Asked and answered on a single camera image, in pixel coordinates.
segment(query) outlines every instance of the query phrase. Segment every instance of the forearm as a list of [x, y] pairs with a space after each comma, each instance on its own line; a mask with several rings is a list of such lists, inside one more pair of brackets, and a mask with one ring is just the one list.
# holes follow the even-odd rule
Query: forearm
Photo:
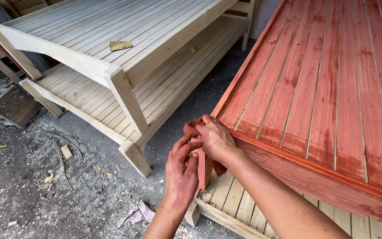
[[162, 202], [145, 232], [143, 239], [169, 239], [175, 236], [176, 230], [186, 213], [186, 208], [172, 208]]
[[280, 238], [348, 238], [324, 213], [234, 149], [225, 166], [252, 196]]

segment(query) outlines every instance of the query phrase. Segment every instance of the red-stained rag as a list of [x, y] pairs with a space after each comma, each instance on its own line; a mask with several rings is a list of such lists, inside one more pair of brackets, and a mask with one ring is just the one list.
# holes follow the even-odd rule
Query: red-stained rag
[[[188, 123], [185, 123], [184, 126], [184, 133], [191, 135], [192, 138], [198, 138], [201, 136], [201, 134], [195, 129], [197, 125], [206, 125], [203, 122], [203, 116], [198, 117], [196, 119], [191, 120]], [[212, 167], [215, 170], [215, 173], [218, 177], [222, 176], [224, 173], [226, 173], [226, 168], [222, 164], [220, 164], [218, 161], [212, 160]]]

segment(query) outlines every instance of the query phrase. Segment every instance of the hand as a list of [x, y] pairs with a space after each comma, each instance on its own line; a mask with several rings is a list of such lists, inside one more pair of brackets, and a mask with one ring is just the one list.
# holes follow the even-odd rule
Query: hand
[[205, 126], [197, 125], [195, 127], [201, 134], [199, 140], [204, 143], [202, 150], [210, 158], [225, 166], [225, 160], [228, 159], [231, 151], [238, 150], [234, 139], [218, 119], [212, 119], [210, 116], [204, 115], [203, 122], [206, 124]]
[[203, 142], [192, 142], [185, 135], [173, 145], [166, 163], [166, 191], [163, 207], [185, 212], [191, 203], [198, 186], [198, 154], [191, 151], [201, 148]]

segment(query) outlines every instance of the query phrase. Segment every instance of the right hand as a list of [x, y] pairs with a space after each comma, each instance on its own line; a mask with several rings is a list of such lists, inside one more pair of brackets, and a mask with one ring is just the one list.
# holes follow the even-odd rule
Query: right hand
[[231, 151], [237, 150], [234, 139], [229, 130], [220, 124], [218, 119], [212, 119], [208, 115], [203, 116], [206, 125], [197, 125], [195, 129], [201, 134], [199, 140], [202, 141], [201, 148], [210, 158], [225, 166], [225, 159]]

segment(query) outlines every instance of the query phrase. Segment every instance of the cloth rag on floor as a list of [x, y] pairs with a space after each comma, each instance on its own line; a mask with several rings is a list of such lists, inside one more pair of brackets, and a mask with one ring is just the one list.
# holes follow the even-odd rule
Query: cloth rag on floor
[[135, 208], [132, 208], [129, 210], [128, 215], [122, 217], [117, 221], [116, 225], [114, 226], [114, 229], [117, 229], [123, 225], [125, 225], [128, 222], [140, 222], [144, 218], [147, 222], [151, 223], [151, 220], [153, 220], [155, 212], [153, 212], [143, 201], [140, 201], [138, 206]]
[[[202, 115], [201, 117], [198, 117], [196, 119], [191, 120], [188, 123], [185, 123], [184, 134], [190, 134], [192, 138], [198, 138], [199, 136], [201, 136], [201, 134], [195, 129], [195, 127], [197, 125], [206, 125], [203, 122], [203, 116], [205, 115]], [[212, 167], [215, 170], [215, 173], [218, 177], [222, 176], [227, 171], [225, 166], [223, 166], [222, 164], [220, 164], [218, 161], [215, 161], [215, 160], [212, 160]]]

